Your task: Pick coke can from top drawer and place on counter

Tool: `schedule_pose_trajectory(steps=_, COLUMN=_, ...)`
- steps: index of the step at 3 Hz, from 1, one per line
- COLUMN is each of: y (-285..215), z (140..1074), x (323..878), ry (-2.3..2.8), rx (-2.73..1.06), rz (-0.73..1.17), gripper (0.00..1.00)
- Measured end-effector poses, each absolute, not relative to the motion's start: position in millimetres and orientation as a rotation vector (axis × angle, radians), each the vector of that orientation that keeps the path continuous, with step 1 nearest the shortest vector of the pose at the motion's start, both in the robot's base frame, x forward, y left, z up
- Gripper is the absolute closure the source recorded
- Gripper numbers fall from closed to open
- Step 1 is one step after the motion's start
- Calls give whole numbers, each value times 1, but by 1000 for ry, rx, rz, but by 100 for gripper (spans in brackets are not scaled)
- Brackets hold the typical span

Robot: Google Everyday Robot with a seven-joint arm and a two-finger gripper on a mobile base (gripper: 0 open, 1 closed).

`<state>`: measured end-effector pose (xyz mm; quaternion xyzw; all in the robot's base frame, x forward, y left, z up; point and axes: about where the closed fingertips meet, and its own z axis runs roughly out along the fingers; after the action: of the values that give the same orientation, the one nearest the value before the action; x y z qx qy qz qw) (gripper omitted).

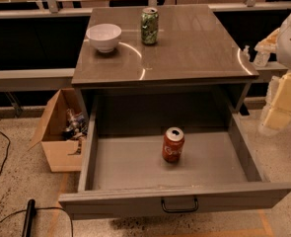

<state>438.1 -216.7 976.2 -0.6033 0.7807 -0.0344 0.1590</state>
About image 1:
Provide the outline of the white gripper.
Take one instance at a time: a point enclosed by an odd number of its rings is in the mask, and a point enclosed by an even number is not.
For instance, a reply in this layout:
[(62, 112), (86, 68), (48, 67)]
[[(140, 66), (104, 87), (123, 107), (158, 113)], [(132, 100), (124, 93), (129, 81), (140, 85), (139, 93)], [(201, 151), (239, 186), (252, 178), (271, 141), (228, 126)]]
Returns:
[[(279, 28), (259, 41), (255, 51), (275, 53)], [(275, 135), (291, 121), (291, 71), (282, 77), (273, 76), (268, 84), (265, 106), (262, 108), (258, 131), (265, 136)]]

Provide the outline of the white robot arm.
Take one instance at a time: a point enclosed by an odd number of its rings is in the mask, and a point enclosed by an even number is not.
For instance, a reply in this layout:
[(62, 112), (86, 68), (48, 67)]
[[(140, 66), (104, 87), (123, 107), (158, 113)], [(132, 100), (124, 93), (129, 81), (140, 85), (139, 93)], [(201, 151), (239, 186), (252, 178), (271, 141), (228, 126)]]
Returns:
[(288, 68), (282, 77), (272, 77), (260, 117), (259, 132), (274, 135), (291, 121), (291, 13), (278, 29), (255, 46), (255, 50), (256, 66), (264, 67), (275, 53), (277, 62)]

